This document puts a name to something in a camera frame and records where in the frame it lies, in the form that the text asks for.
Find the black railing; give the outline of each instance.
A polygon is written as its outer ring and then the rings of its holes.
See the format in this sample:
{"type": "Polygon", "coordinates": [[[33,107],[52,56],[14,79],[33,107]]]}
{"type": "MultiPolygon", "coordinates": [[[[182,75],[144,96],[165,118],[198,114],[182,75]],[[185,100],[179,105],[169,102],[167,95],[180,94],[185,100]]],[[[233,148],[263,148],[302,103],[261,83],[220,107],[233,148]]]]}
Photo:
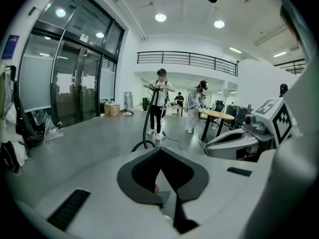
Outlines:
{"type": "Polygon", "coordinates": [[[281,69],[286,70],[287,72],[297,75],[302,73],[303,69],[306,67],[306,62],[304,59],[298,59],[286,63],[277,64],[274,66],[277,66],[281,69]]]}
{"type": "Polygon", "coordinates": [[[137,54],[138,64],[159,63],[199,66],[238,76],[237,64],[208,55],[183,51],[143,51],[137,54]]]}

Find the concrete floor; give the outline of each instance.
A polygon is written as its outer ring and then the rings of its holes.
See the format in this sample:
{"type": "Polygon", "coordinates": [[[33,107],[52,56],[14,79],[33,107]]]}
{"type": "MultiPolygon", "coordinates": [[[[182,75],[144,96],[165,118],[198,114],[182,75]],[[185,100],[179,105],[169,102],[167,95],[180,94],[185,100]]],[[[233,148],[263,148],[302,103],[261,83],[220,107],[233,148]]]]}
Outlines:
{"type": "MultiPolygon", "coordinates": [[[[63,128],[64,136],[48,141],[30,151],[31,158],[21,168],[21,175],[6,171],[5,179],[13,196],[34,208],[39,200],[83,168],[102,160],[126,155],[142,140],[146,112],[136,111],[131,117],[100,117],[63,128]]],[[[198,121],[195,135],[203,132],[204,119],[198,121]]],[[[199,144],[194,134],[185,131],[186,117],[165,116],[163,128],[169,138],[180,140],[181,148],[203,155],[204,142],[199,144]]],[[[209,127],[216,135],[218,128],[209,127]]],[[[228,131],[223,126],[222,132],[228,131]]],[[[179,148],[179,143],[164,138],[157,146],[179,148]]]]}

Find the person in black shirt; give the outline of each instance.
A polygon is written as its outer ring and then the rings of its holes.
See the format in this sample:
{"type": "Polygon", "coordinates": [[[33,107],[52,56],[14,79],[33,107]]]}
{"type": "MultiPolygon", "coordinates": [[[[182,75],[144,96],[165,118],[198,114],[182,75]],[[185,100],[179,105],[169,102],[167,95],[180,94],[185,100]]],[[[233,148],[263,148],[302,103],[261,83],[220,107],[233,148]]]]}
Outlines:
{"type": "Polygon", "coordinates": [[[178,93],[178,96],[175,97],[174,99],[177,101],[177,104],[181,107],[181,116],[183,116],[183,102],[184,102],[184,97],[181,95],[181,92],[178,93]]]}

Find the sign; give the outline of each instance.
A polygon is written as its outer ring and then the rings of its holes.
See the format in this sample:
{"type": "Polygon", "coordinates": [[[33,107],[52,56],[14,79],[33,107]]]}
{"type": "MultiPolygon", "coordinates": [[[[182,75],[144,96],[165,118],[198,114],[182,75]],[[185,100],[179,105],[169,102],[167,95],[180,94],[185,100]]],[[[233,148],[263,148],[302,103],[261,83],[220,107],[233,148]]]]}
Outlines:
{"type": "Polygon", "coordinates": [[[16,47],[18,40],[19,40],[18,35],[9,35],[8,41],[6,41],[6,44],[4,47],[2,59],[12,59],[14,49],[16,47]]]}
{"type": "Polygon", "coordinates": [[[273,119],[276,136],[278,143],[281,144],[286,138],[288,132],[292,128],[292,123],[289,117],[289,113],[285,104],[280,108],[278,113],[273,119]]]}
{"type": "Polygon", "coordinates": [[[92,41],[88,40],[86,44],[90,45],[91,47],[95,47],[95,43],[92,41]]]}
{"type": "Polygon", "coordinates": [[[88,39],[86,39],[84,36],[81,36],[80,37],[80,41],[82,41],[84,43],[87,43],[88,39]]]}
{"type": "Polygon", "coordinates": [[[268,99],[255,113],[265,115],[277,102],[278,99],[268,99]]]}

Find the poster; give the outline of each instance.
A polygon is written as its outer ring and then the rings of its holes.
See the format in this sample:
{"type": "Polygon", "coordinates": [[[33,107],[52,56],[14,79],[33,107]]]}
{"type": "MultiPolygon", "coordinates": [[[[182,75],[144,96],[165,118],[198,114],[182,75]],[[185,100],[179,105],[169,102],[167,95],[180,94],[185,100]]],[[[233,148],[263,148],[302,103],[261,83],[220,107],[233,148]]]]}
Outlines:
{"type": "Polygon", "coordinates": [[[14,49],[16,47],[18,40],[19,40],[18,35],[9,35],[8,41],[6,41],[6,44],[4,47],[2,59],[12,59],[14,49]]]}

